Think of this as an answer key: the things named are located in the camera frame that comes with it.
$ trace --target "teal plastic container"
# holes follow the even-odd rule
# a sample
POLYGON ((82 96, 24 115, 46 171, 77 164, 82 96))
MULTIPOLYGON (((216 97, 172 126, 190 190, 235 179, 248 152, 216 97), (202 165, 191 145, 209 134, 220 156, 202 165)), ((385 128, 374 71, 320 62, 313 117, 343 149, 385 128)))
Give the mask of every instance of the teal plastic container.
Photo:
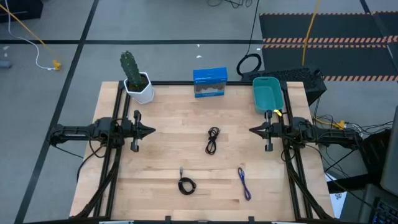
POLYGON ((258 77, 253 80, 253 97, 256 112, 281 110, 284 106, 279 80, 274 77, 258 77))

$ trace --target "black mat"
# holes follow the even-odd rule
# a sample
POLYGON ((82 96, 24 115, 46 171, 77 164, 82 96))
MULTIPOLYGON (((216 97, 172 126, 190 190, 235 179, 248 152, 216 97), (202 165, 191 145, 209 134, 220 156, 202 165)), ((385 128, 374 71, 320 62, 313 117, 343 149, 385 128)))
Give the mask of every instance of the black mat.
POLYGON ((398 35, 398 12, 377 12, 374 17, 380 18, 384 35, 398 35))
MULTIPOLYGON (((302 66, 303 48, 265 45, 262 49, 264 68, 267 72, 302 66)), ((324 76, 396 76, 397 71, 392 63, 385 45, 379 47, 346 48, 313 48, 306 51, 306 67, 319 68, 324 76)))
MULTIPOLYGON (((262 37, 305 37, 311 17, 312 14, 260 14, 262 37)), ((382 36, 370 14, 317 14, 311 37, 382 36)))

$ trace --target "wooden tabletop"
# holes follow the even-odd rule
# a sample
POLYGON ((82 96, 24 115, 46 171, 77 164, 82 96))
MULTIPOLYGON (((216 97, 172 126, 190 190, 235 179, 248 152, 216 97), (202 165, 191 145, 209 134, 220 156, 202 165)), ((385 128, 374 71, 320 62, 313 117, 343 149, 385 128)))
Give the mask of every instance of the wooden tabletop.
MULTIPOLYGON (((117 86, 117 82, 102 84, 93 120, 112 116, 117 86)), ((288 83, 288 89, 293 115, 310 120, 303 84, 288 83)), ((254 216, 256 221, 294 221, 286 166, 280 159, 281 140, 273 139, 274 151, 265 152, 267 141, 248 130, 264 122, 263 115, 254 111, 251 86, 227 86, 225 96, 209 98, 195 98, 193 86, 155 86, 154 101, 140 105, 131 100, 130 118, 134 110, 156 132, 139 141, 139 152, 132 152, 131 141, 126 140, 112 219, 164 220, 171 215, 172 220, 246 221, 254 216), (205 146, 207 131, 213 126, 221 132, 217 151, 210 156, 205 146), (197 184, 191 195, 178 190, 180 167, 183 176, 197 184), (250 201, 244 199, 238 167, 245 171, 250 201)), ((90 154, 87 147, 85 156, 90 154)), ((309 191, 333 216, 319 153, 306 147, 302 160, 309 191)), ((80 212, 98 188, 102 163, 92 157, 83 166, 71 215, 80 212)))

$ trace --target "floor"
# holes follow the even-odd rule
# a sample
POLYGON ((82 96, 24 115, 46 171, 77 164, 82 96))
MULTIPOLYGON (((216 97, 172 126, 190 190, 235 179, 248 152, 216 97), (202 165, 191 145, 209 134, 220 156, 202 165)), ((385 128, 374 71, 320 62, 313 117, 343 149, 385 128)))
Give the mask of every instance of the floor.
MULTIPOLYGON (((44 40, 79 40, 94 0, 43 0, 41 19, 25 21, 44 40)), ((398 11, 395 0, 367 0, 371 11, 398 11)), ((316 0, 260 0, 259 12, 312 12, 316 0)), ((88 40, 247 40, 255 4, 233 9, 223 2, 210 7, 206 0, 100 0, 88 40)), ((323 0, 319 12, 363 12, 359 0, 323 0)), ((19 24, 14 34, 29 37, 19 24)), ((7 24, 0 24, 0 41, 12 39, 7 24)), ((258 20, 253 39, 261 39, 258 20)), ((61 55, 60 72, 35 66, 35 48, 26 44, 0 44, 0 59, 13 67, 0 70, 0 219, 13 223, 35 162, 49 128, 62 86, 77 48, 51 45, 61 55)), ((90 124, 102 81, 121 80, 119 54, 130 50, 140 70, 152 80, 191 80, 195 68, 227 67, 229 80, 239 80, 235 66, 246 44, 85 45, 76 66, 59 123, 90 124)), ((256 52, 260 45, 252 45, 256 52)), ((39 63, 51 66, 53 57, 39 46, 39 63)), ((249 70, 255 62, 246 62, 249 70)), ((390 121, 398 105, 396 82, 326 82, 318 114, 332 114, 362 125, 390 121)), ((82 155, 85 143, 68 143, 66 150, 82 155)), ((330 147, 336 160, 346 149, 330 147)), ((75 193, 75 175, 81 159, 50 148, 25 222, 67 218, 75 193)), ((348 175, 365 173, 361 158, 352 154, 341 162, 348 175)))

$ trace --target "cactus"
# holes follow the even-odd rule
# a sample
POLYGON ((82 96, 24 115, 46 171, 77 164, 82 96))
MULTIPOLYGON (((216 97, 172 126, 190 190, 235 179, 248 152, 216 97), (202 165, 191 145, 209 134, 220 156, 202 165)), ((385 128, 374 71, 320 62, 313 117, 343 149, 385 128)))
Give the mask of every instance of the cactus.
POLYGON ((132 91, 142 91, 148 84, 138 70, 138 66, 134 56, 127 50, 120 57, 120 63, 129 81, 129 89, 132 91))

